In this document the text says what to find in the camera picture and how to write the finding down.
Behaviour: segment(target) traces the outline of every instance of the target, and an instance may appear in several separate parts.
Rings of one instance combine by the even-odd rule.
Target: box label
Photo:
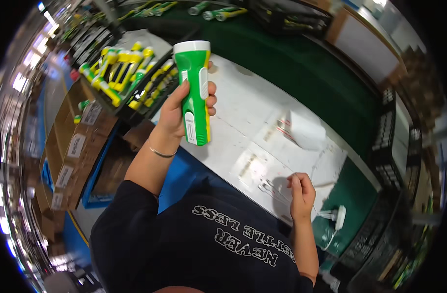
[[[85,143],[86,136],[80,133],[74,134],[67,150],[68,157],[79,158],[82,153],[83,144]]]
[[[69,179],[73,171],[74,171],[73,167],[65,165],[62,166],[61,172],[59,172],[59,177],[57,178],[56,181],[56,187],[65,188],[67,186],[67,183],[69,182]]]
[[[61,209],[63,197],[64,197],[64,194],[62,194],[62,193],[55,193],[52,195],[52,203],[51,203],[52,210]]]
[[[100,103],[92,102],[88,104],[86,109],[83,111],[82,120],[80,121],[80,123],[86,125],[94,125],[101,112],[102,106],[100,105]]]

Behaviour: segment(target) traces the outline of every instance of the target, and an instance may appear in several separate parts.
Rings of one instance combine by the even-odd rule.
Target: navy t-shirt
[[[124,181],[92,228],[94,269],[107,292],[187,286],[211,292],[312,292],[274,218],[226,190],[189,192],[161,214],[155,196]]]

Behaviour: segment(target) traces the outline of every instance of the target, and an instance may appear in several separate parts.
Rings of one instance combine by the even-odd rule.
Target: white wall
[[[419,47],[420,50],[426,52],[426,46],[404,17],[399,22],[393,33],[391,33],[391,38],[403,52],[406,51],[409,46],[411,46],[414,50]]]

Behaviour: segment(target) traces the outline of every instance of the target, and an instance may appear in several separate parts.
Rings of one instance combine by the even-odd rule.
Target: hand
[[[209,62],[209,68],[212,67],[212,62]],[[209,82],[209,96],[206,99],[207,112],[210,116],[215,115],[215,108],[213,107],[217,102],[215,91],[217,87],[215,83]],[[185,80],[179,85],[176,90],[163,103],[160,113],[160,119],[157,126],[166,131],[173,138],[182,138],[185,136],[185,126],[183,123],[183,110],[181,108],[181,101],[189,93],[189,81]]]
[[[292,188],[290,214],[294,223],[308,220],[313,208],[316,191],[306,173],[294,173],[287,177],[287,188]]]

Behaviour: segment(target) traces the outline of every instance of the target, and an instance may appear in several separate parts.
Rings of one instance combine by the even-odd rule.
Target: forearm
[[[313,228],[310,219],[294,222],[293,225],[294,256],[298,271],[301,275],[310,278],[313,285],[318,275],[318,253],[314,243]]]
[[[159,196],[174,157],[161,157],[152,152],[150,147],[169,155],[176,152],[180,141],[180,138],[168,135],[157,125],[127,169],[124,180],[130,180]]]

